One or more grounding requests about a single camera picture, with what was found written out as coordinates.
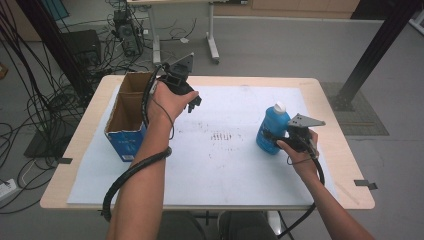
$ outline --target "hand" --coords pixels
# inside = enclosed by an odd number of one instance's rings
[[[312,136],[312,141],[316,146],[318,142],[318,134],[312,130],[309,130],[309,132]],[[319,181],[319,178],[317,176],[317,168],[314,162],[312,161],[309,153],[296,152],[287,143],[280,140],[277,141],[277,144],[289,155],[290,159],[293,162],[293,167],[296,170],[296,173],[300,176],[303,182],[313,180]]]
[[[181,96],[176,95],[169,90],[165,83],[159,81],[153,98],[147,107],[150,122],[162,119],[163,117],[168,118],[168,116],[166,116],[168,114],[171,119],[167,121],[169,122],[171,120],[172,123],[174,123],[175,119],[182,113],[187,104],[198,95],[198,91],[192,91]]]

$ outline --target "white paper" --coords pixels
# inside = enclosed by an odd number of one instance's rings
[[[202,103],[176,120],[170,141],[172,155],[166,162],[164,205],[258,208],[313,202],[293,167],[287,165],[287,154],[280,151],[271,156],[255,142],[265,110],[277,101],[286,105],[292,117],[297,113],[309,116],[298,88],[194,88]],[[117,89],[82,159],[70,204],[102,204],[111,184],[129,167],[103,133],[116,94]],[[325,156],[320,153],[326,187],[337,197]]]

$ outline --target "black tape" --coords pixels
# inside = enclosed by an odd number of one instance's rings
[[[59,158],[57,160],[57,163],[60,163],[60,164],[71,164],[71,162],[72,162],[72,158]]]
[[[376,183],[370,183],[368,180],[353,180],[358,187],[368,187],[369,190],[378,189]]]

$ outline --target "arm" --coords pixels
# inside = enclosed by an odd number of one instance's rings
[[[149,126],[131,165],[164,151],[169,144],[172,122],[198,92],[178,96],[159,82],[148,106]],[[107,239],[156,239],[162,216],[165,160],[132,176],[119,190]]]
[[[318,135],[313,131],[310,132],[316,144]],[[277,144],[292,159],[294,169],[311,193],[332,239],[374,239],[322,185],[313,161],[302,161],[310,158],[307,153],[298,153],[283,141],[278,141]]]

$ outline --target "forearm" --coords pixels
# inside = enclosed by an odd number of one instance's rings
[[[132,165],[164,151],[169,144],[168,119],[152,120]],[[163,208],[165,160],[132,176],[120,189],[108,239],[156,239]]]
[[[318,180],[304,181],[332,239],[373,239]]]

